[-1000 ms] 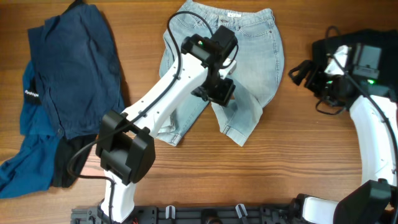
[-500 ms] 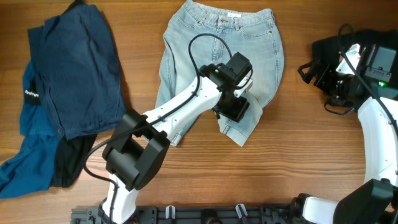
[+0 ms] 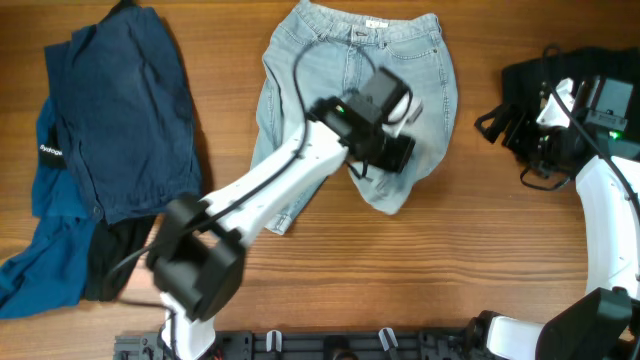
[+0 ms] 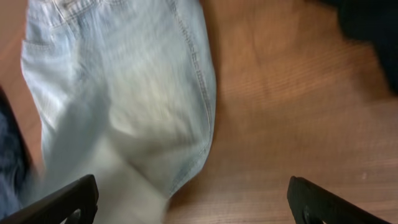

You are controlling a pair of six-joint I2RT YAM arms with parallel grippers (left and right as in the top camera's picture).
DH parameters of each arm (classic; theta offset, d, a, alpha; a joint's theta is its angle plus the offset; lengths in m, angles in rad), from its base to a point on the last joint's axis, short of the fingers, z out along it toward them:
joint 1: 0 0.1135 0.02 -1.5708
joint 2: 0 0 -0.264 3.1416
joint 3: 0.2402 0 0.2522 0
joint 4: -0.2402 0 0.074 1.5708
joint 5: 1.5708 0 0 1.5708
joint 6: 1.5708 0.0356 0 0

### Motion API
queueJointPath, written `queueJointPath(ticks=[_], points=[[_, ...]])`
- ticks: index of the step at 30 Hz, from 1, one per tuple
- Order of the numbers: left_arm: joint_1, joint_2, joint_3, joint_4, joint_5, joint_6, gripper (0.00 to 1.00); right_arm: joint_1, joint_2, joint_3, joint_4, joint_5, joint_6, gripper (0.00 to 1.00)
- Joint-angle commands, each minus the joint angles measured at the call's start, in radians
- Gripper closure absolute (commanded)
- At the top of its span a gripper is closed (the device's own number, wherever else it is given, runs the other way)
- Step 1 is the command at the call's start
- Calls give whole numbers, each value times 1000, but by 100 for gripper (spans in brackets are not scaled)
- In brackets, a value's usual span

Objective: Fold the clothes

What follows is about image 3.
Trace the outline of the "light blue denim shorts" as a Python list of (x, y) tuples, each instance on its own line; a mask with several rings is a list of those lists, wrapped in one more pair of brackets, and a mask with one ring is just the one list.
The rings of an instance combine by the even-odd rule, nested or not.
[(369, 167), (354, 183), (363, 199), (396, 214), (413, 186), (445, 157), (452, 138), (458, 89), (453, 62), (433, 13), (412, 20), (351, 14), (310, 1), (299, 2), (277, 26), (262, 57), (266, 80), (256, 110), (259, 127), (252, 163), (265, 160), (302, 123), (302, 110), (319, 98), (361, 87), (376, 66), (409, 85), (423, 110), (403, 127), (415, 139), (400, 173)]

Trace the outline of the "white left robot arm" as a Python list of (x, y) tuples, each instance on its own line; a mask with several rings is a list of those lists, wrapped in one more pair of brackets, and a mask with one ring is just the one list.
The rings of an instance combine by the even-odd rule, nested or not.
[(171, 201), (146, 260), (167, 324), (161, 338), (175, 359), (198, 359), (214, 344), (216, 314), (239, 289), (248, 249), (283, 208), (348, 158), (401, 172), (415, 141), (404, 133), (423, 104), (388, 69), (346, 99), (320, 98), (301, 127), (232, 184), (203, 198)]

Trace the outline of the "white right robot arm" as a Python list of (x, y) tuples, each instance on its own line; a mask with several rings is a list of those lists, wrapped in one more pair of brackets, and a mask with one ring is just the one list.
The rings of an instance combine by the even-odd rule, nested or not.
[(582, 205), (588, 256), (584, 296), (547, 323), (484, 311), (461, 340), (468, 358), (636, 359), (639, 356), (639, 145), (626, 136), (634, 94), (619, 78), (564, 77), (535, 110), (503, 104), (479, 117), (527, 171), (562, 174)]

